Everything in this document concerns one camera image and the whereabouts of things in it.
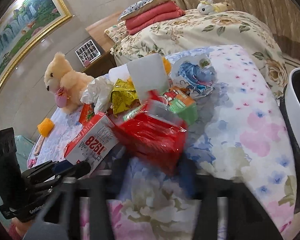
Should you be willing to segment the left hand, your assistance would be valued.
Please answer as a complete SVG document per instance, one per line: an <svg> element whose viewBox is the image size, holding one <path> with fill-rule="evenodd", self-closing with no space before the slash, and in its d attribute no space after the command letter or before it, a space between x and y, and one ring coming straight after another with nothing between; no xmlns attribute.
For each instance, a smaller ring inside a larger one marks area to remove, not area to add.
<svg viewBox="0 0 300 240"><path fill-rule="evenodd" d="M13 240L21 240L33 223L34 220L23 223L17 218L12 218L7 232Z"/></svg>

